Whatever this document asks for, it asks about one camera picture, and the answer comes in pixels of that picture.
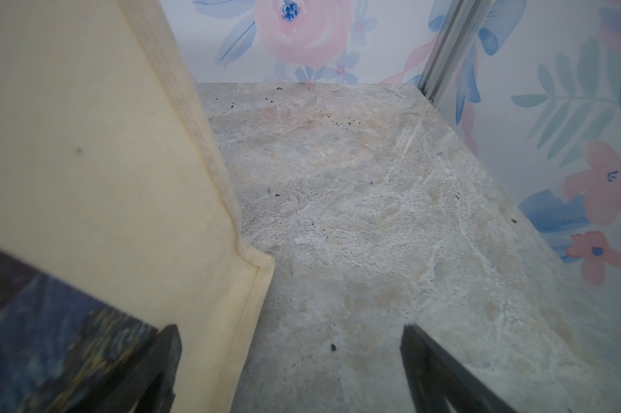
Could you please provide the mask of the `cream canvas bag starry print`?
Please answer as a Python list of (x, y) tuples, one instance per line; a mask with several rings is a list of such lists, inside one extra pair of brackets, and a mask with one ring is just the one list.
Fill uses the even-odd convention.
[(177, 325), (176, 412), (227, 412), (274, 259), (157, 1), (0, 1), (0, 249)]

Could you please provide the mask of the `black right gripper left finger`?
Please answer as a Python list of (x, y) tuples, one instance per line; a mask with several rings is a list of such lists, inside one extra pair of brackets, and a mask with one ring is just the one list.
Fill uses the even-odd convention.
[(168, 325), (69, 411), (169, 412), (180, 359), (178, 327)]

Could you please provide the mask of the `right aluminium corner post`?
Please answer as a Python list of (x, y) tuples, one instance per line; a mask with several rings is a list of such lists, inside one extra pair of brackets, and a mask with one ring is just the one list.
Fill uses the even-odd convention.
[(453, 73), (482, 26), (492, 1), (436, 1), (432, 24), (434, 41), (417, 88), (433, 106), (441, 102)]

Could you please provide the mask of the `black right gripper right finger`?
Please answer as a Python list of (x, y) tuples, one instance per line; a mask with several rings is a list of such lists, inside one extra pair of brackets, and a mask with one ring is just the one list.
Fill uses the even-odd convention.
[(405, 325), (403, 367), (417, 412), (515, 413), (418, 325)]

